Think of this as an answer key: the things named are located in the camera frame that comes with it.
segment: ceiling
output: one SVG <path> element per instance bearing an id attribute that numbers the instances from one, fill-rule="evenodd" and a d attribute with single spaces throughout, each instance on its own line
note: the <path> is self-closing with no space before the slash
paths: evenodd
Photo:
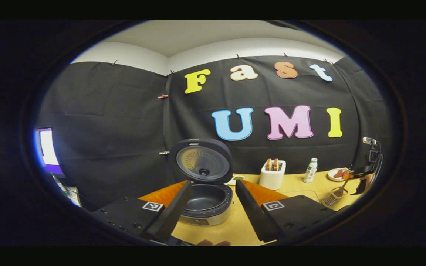
<path id="1" fill-rule="evenodd" d="M 344 55 L 306 32 L 278 27 L 262 20 L 149 20 L 103 42 L 123 42 L 171 57 L 206 44 L 251 37 L 306 42 Z"/>

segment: rice cooker lid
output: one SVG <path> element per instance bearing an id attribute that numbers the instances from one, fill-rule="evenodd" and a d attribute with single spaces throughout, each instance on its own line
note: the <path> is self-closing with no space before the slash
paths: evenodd
<path id="1" fill-rule="evenodd" d="M 196 183 L 220 185 L 233 176 L 231 152 L 215 139 L 187 139 L 169 151 L 174 174 Z"/>

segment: table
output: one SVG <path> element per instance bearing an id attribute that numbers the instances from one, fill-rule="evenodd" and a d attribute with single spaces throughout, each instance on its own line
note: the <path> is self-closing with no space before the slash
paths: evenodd
<path id="1" fill-rule="evenodd" d="M 325 198 L 332 189 L 341 187 L 343 182 L 336 182 L 327 178 L 328 171 L 317 172 L 311 183 L 303 182 L 305 174 L 285 175 L 281 188 L 276 190 L 289 197 L 304 195 L 317 202 Z M 243 175 L 245 180 L 259 184 L 260 175 Z M 331 209 L 339 210 L 346 205 L 352 204 L 360 195 L 350 195 L 356 191 L 359 185 L 359 179 L 349 180 L 346 184 L 348 194 L 343 199 L 334 204 Z M 260 241 L 247 218 L 241 202 L 235 192 L 235 187 L 230 186 L 233 190 L 233 202 L 231 206 L 230 217 L 222 224 L 214 226 L 198 226 L 193 224 L 185 224 L 178 222 L 172 236 L 182 239 L 183 241 L 197 244 L 204 239 L 208 239 L 217 244 L 222 241 L 229 241 L 232 246 L 260 246 L 265 242 Z"/>

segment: yellow letter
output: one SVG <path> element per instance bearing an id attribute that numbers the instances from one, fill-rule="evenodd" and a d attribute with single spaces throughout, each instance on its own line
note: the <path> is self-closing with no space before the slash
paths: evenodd
<path id="1" fill-rule="evenodd" d="M 235 66 L 230 69 L 231 72 L 234 72 L 231 74 L 231 79 L 234 81 L 242 81 L 244 79 L 255 79 L 259 75 L 254 72 L 254 69 L 252 69 L 251 66 L 247 65 L 241 65 L 241 66 Z"/>
<path id="2" fill-rule="evenodd" d="M 186 74 L 185 75 L 185 78 L 186 78 L 185 93 L 188 94 L 192 92 L 197 92 L 200 89 L 202 89 L 201 86 L 198 86 L 198 83 L 205 84 L 205 81 L 206 81 L 205 75 L 210 75 L 210 74 L 211 72 L 209 69 L 203 69 L 190 74 Z"/>
<path id="3" fill-rule="evenodd" d="M 331 129 L 328 132 L 328 137 L 330 138 L 340 138 L 343 135 L 341 131 L 341 125 L 339 123 L 339 115 L 341 110 L 338 108 L 328 108 L 327 113 L 330 114 L 330 123 Z"/>

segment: pink letter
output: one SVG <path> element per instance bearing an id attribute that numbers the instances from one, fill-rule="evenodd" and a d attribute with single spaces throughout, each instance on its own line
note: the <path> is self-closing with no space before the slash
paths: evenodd
<path id="1" fill-rule="evenodd" d="M 279 132 L 279 126 L 282 128 L 287 138 L 290 138 L 295 129 L 297 138 L 310 138 L 313 132 L 310 128 L 309 113 L 310 106 L 300 105 L 295 107 L 292 116 L 289 118 L 287 114 L 280 107 L 269 107 L 264 110 L 269 114 L 271 121 L 271 133 L 267 135 L 269 140 L 279 140 L 283 138 L 282 133 Z"/>

